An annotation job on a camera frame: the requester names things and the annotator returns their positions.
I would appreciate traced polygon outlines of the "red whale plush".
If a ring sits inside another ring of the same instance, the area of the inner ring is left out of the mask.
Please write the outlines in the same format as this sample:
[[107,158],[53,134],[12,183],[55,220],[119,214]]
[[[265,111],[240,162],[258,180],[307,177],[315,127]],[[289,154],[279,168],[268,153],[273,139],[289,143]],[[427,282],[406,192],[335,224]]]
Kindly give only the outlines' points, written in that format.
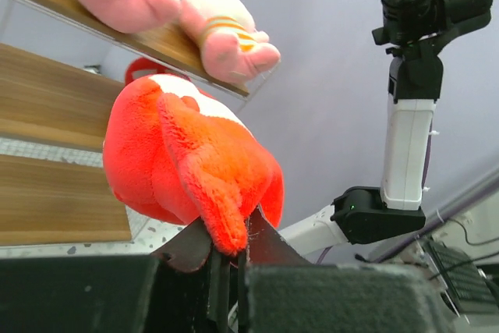
[[280,223],[285,181],[274,156],[227,106],[150,59],[126,70],[102,156],[120,202],[171,224],[201,219],[229,256],[245,249],[255,209]]

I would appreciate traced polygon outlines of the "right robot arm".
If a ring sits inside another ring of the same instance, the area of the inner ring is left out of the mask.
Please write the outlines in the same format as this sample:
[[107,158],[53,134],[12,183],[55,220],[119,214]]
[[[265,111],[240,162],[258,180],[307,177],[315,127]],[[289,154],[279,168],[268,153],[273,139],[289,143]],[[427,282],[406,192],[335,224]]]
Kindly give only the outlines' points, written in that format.
[[368,244],[421,229],[432,122],[454,39],[488,25],[493,0],[381,0],[374,42],[392,56],[384,171],[378,187],[354,186],[281,236],[305,255],[343,243]]

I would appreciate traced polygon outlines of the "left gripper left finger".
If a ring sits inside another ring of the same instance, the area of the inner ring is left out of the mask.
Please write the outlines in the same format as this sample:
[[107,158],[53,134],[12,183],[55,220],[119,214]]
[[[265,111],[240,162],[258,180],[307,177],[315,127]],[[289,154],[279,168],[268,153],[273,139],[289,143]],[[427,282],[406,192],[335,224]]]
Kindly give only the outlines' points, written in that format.
[[211,236],[198,218],[151,254],[175,271],[193,273],[206,263],[211,248]]

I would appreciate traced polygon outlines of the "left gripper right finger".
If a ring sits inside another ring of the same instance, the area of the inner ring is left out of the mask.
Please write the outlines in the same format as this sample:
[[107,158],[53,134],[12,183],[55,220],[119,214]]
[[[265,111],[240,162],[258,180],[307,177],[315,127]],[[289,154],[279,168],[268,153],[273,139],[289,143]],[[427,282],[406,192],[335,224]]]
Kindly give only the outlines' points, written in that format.
[[300,256],[264,217],[260,206],[250,215],[246,228],[246,263],[256,265],[301,266],[311,263]]

